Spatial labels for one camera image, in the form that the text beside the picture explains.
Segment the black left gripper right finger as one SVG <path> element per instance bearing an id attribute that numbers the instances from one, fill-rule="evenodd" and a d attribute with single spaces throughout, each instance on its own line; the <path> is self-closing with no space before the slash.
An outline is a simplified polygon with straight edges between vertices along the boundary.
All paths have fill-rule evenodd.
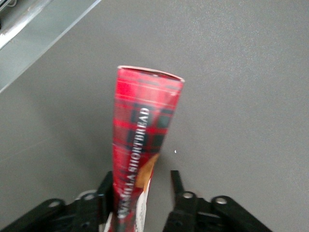
<path id="1" fill-rule="evenodd" d="M 170 171 L 174 207 L 164 232 L 271 232 L 249 211 L 228 196 L 216 196 L 210 202 L 183 187 L 180 172 Z"/>

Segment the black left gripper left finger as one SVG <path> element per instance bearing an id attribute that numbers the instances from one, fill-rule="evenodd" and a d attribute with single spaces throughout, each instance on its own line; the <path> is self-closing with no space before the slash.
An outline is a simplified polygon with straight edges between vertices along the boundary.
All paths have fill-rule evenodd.
<path id="1" fill-rule="evenodd" d="M 70 204 L 48 199 L 1 229 L 2 232 L 102 232 L 113 208 L 112 172 L 97 190 L 83 192 Z"/>

